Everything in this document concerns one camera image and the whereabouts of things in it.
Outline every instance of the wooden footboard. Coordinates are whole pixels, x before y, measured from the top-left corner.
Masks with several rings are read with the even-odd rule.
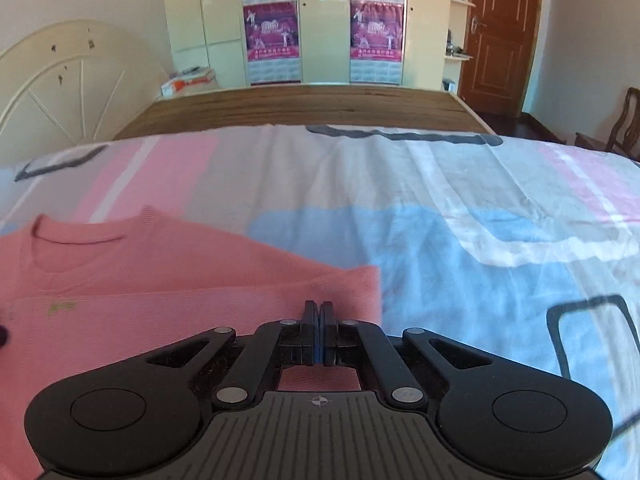
[[[364,85],[272,85],[160,99],[116,137],[260,124],[354,124],[493,131],[447,92]]]

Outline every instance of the white headboard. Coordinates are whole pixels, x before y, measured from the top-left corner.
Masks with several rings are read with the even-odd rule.
[[[0,164],[111,140],[168,78],[140,38],[74,20],[0,54]]]

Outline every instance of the door handle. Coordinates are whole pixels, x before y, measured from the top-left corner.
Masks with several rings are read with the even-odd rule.
[[[486,27],[486,23],[481,22],[477,16],[474,16],[471,19],[471,33],[475,34],[478,31],[478,25],[480,25],[480,27]]]

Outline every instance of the pink sweater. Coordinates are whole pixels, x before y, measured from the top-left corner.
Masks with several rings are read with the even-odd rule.
[[[335,269],[151,208],[109,224],[39,216],[0,237],[0,480],[42,471],[24,434],[35,394],[57,380],[215,326],[239,334],[299,317],[305,300],[380,323],[374,267]],[[281,388],[357,389],[352,370],[293,368]]]

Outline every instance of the wooden floor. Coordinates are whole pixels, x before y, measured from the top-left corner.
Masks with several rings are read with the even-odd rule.
[[[492,133],[446,92],[364,85],[273,85],[158,100],[116,137],[260,124],[354,124]]]
[[[556,137],[528,114],[522,114],[519,118],[484,112],[480,112],[478,115],[500,136],[565,144],[564,141]]]

